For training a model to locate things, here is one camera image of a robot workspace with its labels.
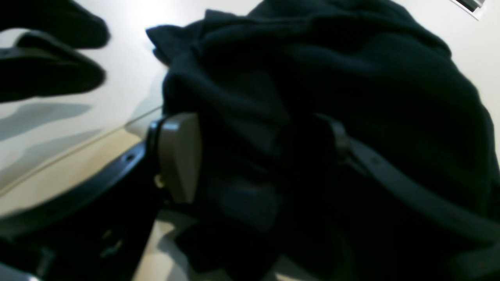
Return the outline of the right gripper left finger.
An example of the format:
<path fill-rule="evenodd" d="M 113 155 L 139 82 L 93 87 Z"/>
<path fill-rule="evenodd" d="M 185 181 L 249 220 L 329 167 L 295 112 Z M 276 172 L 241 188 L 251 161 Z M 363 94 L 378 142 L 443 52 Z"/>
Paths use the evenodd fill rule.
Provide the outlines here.
<path fill-rule="evenodd" d="M 95 176 L 1 218 L 2 281 L 130 281 L 160 209 L 195 198 L 197 113 L 164 116 Z"/>

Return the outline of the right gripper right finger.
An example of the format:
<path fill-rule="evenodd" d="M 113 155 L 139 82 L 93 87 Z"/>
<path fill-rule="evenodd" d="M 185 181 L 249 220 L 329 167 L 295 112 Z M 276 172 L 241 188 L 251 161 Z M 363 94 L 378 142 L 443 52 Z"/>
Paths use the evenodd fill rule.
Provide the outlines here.
<path fill-rule="evenodd" d="M 337 119 L 320 113 L 315 117 L 330 127 L 340 164 L 373 179 L 406 206 L 441 227 L 479 243 L 499 245 L 498 223 L 461 208 L 416 183 L 374 149 L 350 137 Z"/>

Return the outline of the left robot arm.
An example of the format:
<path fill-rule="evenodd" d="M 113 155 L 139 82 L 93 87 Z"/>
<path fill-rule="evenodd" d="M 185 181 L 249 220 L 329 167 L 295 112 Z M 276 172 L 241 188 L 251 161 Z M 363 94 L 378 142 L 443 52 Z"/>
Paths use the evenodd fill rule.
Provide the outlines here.
<path fill-rule="evenodd" d="M 100 87 L 105 70 L 80 49 L 104 47 L 105 21 L 73 0 L 2 0 L 1 31 L 25 29 L 1 48 L 2 103 L 82 94 Z"/>

